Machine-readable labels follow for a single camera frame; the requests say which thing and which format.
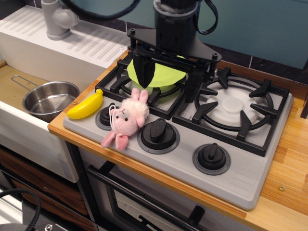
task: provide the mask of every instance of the faucet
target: faucet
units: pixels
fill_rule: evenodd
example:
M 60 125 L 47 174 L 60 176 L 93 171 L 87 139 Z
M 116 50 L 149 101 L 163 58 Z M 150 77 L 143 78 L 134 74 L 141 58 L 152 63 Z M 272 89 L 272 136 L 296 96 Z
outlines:
M 47 37 L 51 40 L 68 37 L 71 33 L 70 28 L 78 23 L 78 16 L 71 10 L 62 9 L 59 0 L 42 0 L 41 3 Z

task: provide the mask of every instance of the pink plush toy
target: pink plush toy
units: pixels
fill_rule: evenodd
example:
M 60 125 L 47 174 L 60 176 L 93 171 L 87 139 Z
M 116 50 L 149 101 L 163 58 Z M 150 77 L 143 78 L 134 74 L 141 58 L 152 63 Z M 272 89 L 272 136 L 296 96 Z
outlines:
M 129 136 L 143 127 L 145 119 L 149 115 L 149 107 L 146 104 L 148 97 L 147 90 L 142 90 L 139 93 L 137 88 L 133 88 L 131 98 L 123 100 L 120 108 L 109 109 L 109 114 L 112 115 L 110 123 L 112 130 L 102 141 L 103 148 L 108 147 L 114 138 L 116 149 L 122 151 L 126 148 Z

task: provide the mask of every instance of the toy stove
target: toy stove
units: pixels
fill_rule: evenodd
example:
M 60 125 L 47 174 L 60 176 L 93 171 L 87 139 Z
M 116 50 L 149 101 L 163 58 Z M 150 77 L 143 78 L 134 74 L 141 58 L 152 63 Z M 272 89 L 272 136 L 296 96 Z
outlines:
M 120 106 L 138 87 L 126 71 L 130 60 L 120 60 L 96 86 L 104 92 L 98 112 L 80 120 L 67 117 L 67 129 L 102 142 L 111 129 L 109 106 Z M 239 207 L 254 208 L 292 95 L 269 80 L 241 77 L 226 68 L 203 84 L 193 103 L 185 103 L 185 81 L 147 88 L 150 115 L 123 153 Z

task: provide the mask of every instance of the burner grate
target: burner grate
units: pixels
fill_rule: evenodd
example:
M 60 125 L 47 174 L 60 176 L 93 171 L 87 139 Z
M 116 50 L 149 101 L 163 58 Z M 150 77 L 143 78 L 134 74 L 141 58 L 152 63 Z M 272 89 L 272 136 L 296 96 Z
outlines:
M 119 102 L 129 97 L 131 95 L 131 89 L 127 87 L 127 84 L 133 81 L 129 78 L 126 69 L 131 60 L 132 57 L 130 54 L 123 60 L 119 60 L 117 66 L 95 86 L 95 89 L 103 90 L 104 97 Z M 168 87 L 167 90 L 166 88 L 164 90 L 162 88 L 152 88 L 148 105 L 151 114 L 169 120 L 184 99 L 185 80 L 180 80 L 174 86 Z M 170 106 L 162 109 L 159 106 L 159 100 L 166 99 L 167 101 L 167 98 L 170 96 L 174 96 L 172 97 Z
M 195 99 L 196 112 L 194 114 L 187 116 L 188 113 L 186 112 L 186 108 L 189 104 L 182 102 L 178 110 L 175 112 L 172 121 L 207 136 L 264 157 L 272 135 L 275 131 L 280 113 L 289 94 L 289 90 L 273 86 L 269 80 L 259 82 L 250 78 L 231 74 L 231 70 L 228 69 L 229 68 L 225 68 L 220 73 L 218 79 L 215 81 L 208 81 L 200 88 Z M 253 103 L 250 105 L 252 109 L 258 111 L 264 116 L 261 120 L 252 124 L 245 112 L 242 110 L 239 114 L 241 125 L 239 127 L 233 127 L 219 123 L 208 116 L 208 113 L 215 110 L 218 106 L 218 102 L 210 102 L 200 105 L 200 97 L 203 95 L 217 95 L 218 93 L 210 88 L 211 84 L 216 82 L 218 82 L 223 89 L 228 90 L 229 81 L 238 83 L 240 86 L 254 88 L 254 90 L 251 90 L 251 93 L 249 94 L 250 98 L 263 97 L 265 99 L 267 106 Z M 272 97 L 276 96 L 279 96 L 280 98 L 280 102 L 278 102 L 279 105 L 275 105 L 273 102 Z M 262 126 L 269 126 L 269 131 L 266 134 L 263 145 L 246 140 L 247 135 Z

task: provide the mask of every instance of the wooden cabinet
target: wooden cabinet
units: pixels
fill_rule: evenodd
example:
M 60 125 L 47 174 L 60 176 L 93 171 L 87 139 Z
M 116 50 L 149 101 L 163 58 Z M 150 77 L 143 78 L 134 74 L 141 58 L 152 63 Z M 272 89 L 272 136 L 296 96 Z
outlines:
M 86 230 L 95 230 L 76 184 L 0 146 L 0 169 L 16 188 L 30 188 L 42 200 L 42 208 Z M 23 195 L 35 204 L 33 199 Z

